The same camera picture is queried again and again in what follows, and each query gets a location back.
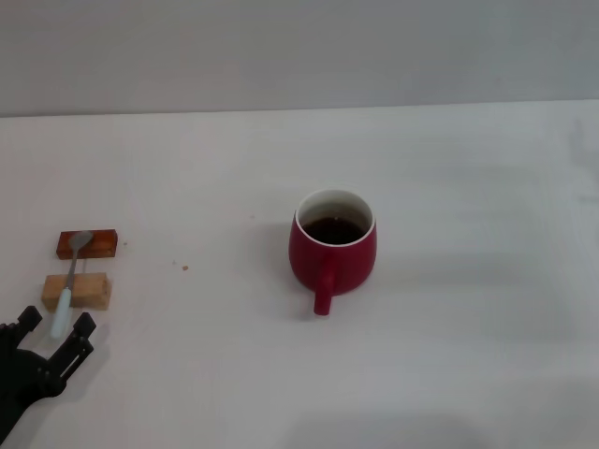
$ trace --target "light wooden block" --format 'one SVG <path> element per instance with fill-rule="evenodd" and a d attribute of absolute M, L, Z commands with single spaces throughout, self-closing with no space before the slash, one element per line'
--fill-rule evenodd
<path fill-rule="evenodd" d="M 66 275 L 46 277 L 41 302 L 48 311 L 55 311 L 58 298 L 66 285 Z M 110 304 L 112 286 L 106 273 L 82 273 L 75 275 L 71 294 L 71 307 L 105 311 Z"/>

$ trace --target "metal spoon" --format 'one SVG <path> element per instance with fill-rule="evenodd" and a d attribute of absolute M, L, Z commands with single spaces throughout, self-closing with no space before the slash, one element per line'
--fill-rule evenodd
<path fill-rule="evenodd" d="M 90 242 L 93 236 L 94 234 L 91 231 L 81 231 L 68 240 L 68 246 L 73 251 L 73 260 L 71 261 L 71 268 L 66 277 L 66 287 L 60 294 L 56 313 L 54 314 L 54 320 L 52 321 L 50 337 L 53 340 L 58 340 L 65 335 L 66 322 L 68 321 L 68 309 L 71 305 L 71 292 L 73 290 L 73 281 L 75 279 L 77 253 Z"/>

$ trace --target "coffee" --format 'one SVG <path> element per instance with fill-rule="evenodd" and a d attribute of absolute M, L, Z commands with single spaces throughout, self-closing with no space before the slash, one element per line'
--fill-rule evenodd
<path fill-rule="evenodd" d="M 329 245 L 345 245 L 360 240 L 366 234 L 357 224 L 341 217 L 326 217 L 305 224 L 303 230 L 314 240 Z"/>

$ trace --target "wooden block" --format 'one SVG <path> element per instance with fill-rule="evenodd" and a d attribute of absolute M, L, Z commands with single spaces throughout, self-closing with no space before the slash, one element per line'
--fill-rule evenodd
<path fill-rule="evenodd" d="M 66 275 L 46 276 L 41 302 L 48 311 L 55 311 L 58 298 L 65 288 Z M 105 311 L 110 304 L 112 286 L 106 273 L 83 273 L 75 275 L 71 294 L 71 307 Z"/>
<path fill-rule="evenodd" d="M 61 232 L 56 248 L 56 255 L 59 259 L 72 259 L 73 252 L 68 247 L 68 240 L 80 231 Z M 114 229 L 99 229 L 92 231 L 94 236 L 92 240 L 80 249 L 79 259 L 98 259 L 102 257 L 114 257 L 116 254 L 116 244 L 119 241 Z"/>

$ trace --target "mug handle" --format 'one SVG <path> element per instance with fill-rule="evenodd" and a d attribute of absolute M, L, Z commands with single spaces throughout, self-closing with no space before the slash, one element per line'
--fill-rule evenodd
<path fill-rule="evenodd" d="M 318 281 L 316 281 L 316 288 L 314 289 L 314 314 L 318 316 L 329 316 L 334 286 L 335 267 L 332 257 L 328 257 L 325 259 L 325 263 L 320 269 Z"/>

